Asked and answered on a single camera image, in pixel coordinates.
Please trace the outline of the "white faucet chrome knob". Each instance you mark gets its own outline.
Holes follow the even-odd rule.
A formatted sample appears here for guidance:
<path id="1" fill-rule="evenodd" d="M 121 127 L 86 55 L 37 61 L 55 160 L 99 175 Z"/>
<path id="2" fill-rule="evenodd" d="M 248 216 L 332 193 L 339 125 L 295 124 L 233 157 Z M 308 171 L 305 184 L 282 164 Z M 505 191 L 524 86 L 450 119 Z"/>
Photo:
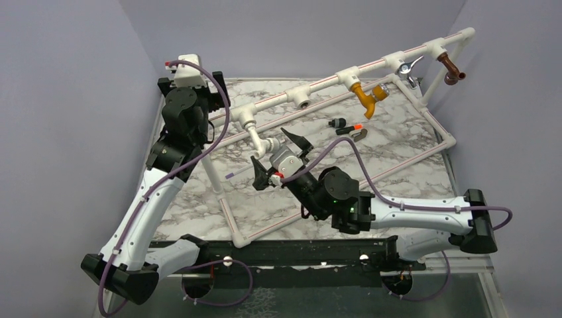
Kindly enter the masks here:
<path id="1" fill-rule="evenodd" d="M 275 153 L 280 149 L 280 141 L 277 138 L 262 139 L 259 136 L 255 122 L 248 123 L 244 126 L 244 129 L 251 138 L 256 159 L 261 159 L 266 154 Z"/>

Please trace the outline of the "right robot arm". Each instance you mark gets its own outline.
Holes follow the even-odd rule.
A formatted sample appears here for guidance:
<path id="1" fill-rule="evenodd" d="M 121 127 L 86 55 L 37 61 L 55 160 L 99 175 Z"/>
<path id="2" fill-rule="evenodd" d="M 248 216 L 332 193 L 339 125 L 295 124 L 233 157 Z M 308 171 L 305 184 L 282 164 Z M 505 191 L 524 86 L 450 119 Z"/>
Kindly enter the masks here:
<path id="1" fill-rule="evenodd" d="M 454 248 L 468 254 L 497 252 L 490 209 L 480 191 L 470 189 L 463 197 L 443 201 L 383 196 L 373 183 L 369 184 L 370 191 L 362 191 L 358 180 L 336 166 L 324 169 L 318 176 L 310 172 L 341 142 L 350 144 L 364 170 L 361 155 L 351 139 L 337 138 L 310 162 L 307 156 L 313 150 L 311 142 L 286 129 L 282 132 L 300 153 L 280 146 L 270 156 L 270 168 L 265 168 L 252 156 L 253 187 L 257 191 L 268 187 L 288 189 L 300 202 L 303 219 L 330 219 L 331 226 L 341 233 L 357 235 L 372 229 L 417 229 L 413 235 L 399 238 L 396 244 L 383 250 L 382 260 L 388 268 L 397 270 L 409 260 Z"/>

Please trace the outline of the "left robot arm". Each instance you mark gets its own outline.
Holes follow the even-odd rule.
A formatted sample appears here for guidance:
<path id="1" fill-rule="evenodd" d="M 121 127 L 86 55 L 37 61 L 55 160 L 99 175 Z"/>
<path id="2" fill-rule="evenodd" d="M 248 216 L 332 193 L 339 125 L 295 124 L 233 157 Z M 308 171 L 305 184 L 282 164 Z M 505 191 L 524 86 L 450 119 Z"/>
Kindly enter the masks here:
<path id="1" fill-rule="evenodd" d="M 152 145 L 134 199 L 113 236 L 95 254 L 86 254 L 82 270 L 97 284 L 97 304 L 104 310 L 104 294 L 112 292 L 125 302 L 143 304 L 159 281 L 188 267 L 200 272 L 207 266 L 205 242 L 184 235 L 170 246 L 150 252 L 152 237 L 165 211 L 186 185 L 196 165 L 224 138 L 210 136 L 209 114 L 230 108 L 223 73 L 194 70 L 160 78 L 165 98 L 164 127 Z"/>

